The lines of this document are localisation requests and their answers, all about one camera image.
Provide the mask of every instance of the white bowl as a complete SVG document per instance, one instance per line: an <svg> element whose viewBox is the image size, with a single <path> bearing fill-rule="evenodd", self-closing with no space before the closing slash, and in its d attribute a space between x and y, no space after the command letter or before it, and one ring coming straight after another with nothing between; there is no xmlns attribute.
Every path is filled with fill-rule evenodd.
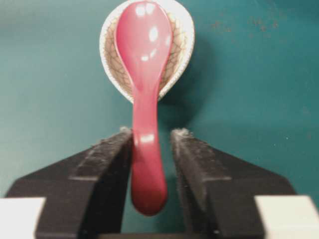
<svg viewBox="0 0 319 239"><path fill-rule="evenodd" d="M100 55L104 70L113 85L130 102L133 102L131 80L117 55L114 30L124 9L136 1L141 0L128 0L114 9L106 18L100 35ZM173 30L171 54L159 85L160 100L177 82L189 63L195 43L195 29L190 14L180 3L175 0L152 1L165 10Z"/></svg>

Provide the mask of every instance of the plastic spoon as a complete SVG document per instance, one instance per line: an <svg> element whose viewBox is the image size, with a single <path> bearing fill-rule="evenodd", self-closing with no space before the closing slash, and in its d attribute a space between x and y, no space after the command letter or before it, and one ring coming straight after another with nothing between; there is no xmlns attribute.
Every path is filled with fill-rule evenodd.
<svg viewBox="0 0 319 239"><path fill-rule="evenodd" d="M164 10L152 1L129 5L118 21L115 45L134 98L132 201L138 211L151 216L167 200L157 123L159 85L172 45Z"/></svg>

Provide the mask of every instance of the teal surface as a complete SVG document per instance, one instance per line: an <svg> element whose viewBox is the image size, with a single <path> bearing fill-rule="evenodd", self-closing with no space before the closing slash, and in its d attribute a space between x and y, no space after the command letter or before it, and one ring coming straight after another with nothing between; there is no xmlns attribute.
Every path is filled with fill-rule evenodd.
<svg viewBox="0 0 319 239"><path fill-rule="evenodd" d="M19 176L131 125L108 81L101 26L121 0L0 0L0 196ZM169 132L187 127L214 147L286 176L319 206L319 1L181 0L196 44L159 105L169 201L124 232L183 230Z"/></svg>

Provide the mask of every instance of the spoon handle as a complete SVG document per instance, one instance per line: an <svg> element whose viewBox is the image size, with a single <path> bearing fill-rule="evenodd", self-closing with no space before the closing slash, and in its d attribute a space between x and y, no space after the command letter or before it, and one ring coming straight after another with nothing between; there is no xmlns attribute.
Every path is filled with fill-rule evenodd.
<svg viewBox="0 0 319 239"><path fill-rule="evenodd" d="M141 213L152 216L167 200L157 123L157 91L134 92L132 201Z"/></svg>

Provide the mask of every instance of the crackle glaze pattern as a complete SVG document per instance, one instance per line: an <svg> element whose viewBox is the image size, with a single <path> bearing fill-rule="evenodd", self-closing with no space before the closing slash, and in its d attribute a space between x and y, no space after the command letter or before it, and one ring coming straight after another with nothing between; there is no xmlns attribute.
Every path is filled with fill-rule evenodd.
<svg viewBox="0 0 319 239"><path fill-rule="evenodd" d="M114 45L114 31L123 10L132 2L129 0L118 6L106 19L100 36L100 54L106 74L115 87L129 100L133 101L131 82ZM171 53L159 85L159 99L179 79L185 70L194 46L194 26L187 10L174 0L155 0L166 11L173 30Z"/></svg>

